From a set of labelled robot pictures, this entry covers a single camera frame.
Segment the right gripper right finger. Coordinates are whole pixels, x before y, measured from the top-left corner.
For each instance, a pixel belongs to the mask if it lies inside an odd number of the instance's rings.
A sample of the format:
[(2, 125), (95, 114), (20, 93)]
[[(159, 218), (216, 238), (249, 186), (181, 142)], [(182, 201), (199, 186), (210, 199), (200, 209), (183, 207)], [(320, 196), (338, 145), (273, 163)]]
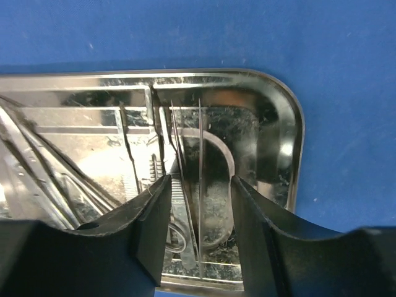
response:
[(313, 224), (231, 179), (246, 296), (394, 296), (395, 228), (340, 233)]

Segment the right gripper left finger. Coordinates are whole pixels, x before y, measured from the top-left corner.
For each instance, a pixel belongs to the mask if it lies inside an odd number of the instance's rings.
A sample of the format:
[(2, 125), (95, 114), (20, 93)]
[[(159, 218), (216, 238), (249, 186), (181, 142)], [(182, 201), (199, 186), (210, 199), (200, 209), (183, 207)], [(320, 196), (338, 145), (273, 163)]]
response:
[(2, 296), (153, 296), (160, 286), (171, 178), (76, 230), (1, 222)]

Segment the steel surgical scissors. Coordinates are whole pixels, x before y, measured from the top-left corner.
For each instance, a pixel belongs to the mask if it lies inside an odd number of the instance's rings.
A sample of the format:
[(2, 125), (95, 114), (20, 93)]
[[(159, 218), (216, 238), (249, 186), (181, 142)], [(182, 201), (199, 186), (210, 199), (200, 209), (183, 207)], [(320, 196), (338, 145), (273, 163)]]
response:
[(1, 98), (1, 218), (75, 230), (121, 205)]

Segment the broad steel tweezers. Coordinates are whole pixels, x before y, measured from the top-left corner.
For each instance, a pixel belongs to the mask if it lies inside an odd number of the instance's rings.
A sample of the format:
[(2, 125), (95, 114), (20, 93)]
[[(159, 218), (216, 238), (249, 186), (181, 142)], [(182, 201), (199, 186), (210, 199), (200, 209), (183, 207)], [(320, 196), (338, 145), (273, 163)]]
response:
[(167, 245), (167, 249), (177, 254), (186, 270), (197, 267), (197, 242), (192, 219), (191, 196), (187, 193), (184, 178), (184, 157), (181, 148), (178, 127), (173, 106), (162, 105), (158, 92), (150, 87), (150, 112), (157, 133), (160, 150), (161, 168), (171, 176), (171, 219), (170, 235), (176, 243)]

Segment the blue surgical drape cloth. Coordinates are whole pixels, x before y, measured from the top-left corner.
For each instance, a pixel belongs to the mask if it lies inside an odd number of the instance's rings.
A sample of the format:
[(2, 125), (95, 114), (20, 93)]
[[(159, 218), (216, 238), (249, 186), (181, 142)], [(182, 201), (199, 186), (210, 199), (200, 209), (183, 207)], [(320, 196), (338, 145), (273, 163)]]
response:
[(295, 208), (395, 228), (394, 1), (2, 1), (1, 77), (242, 69), (296, 97)]

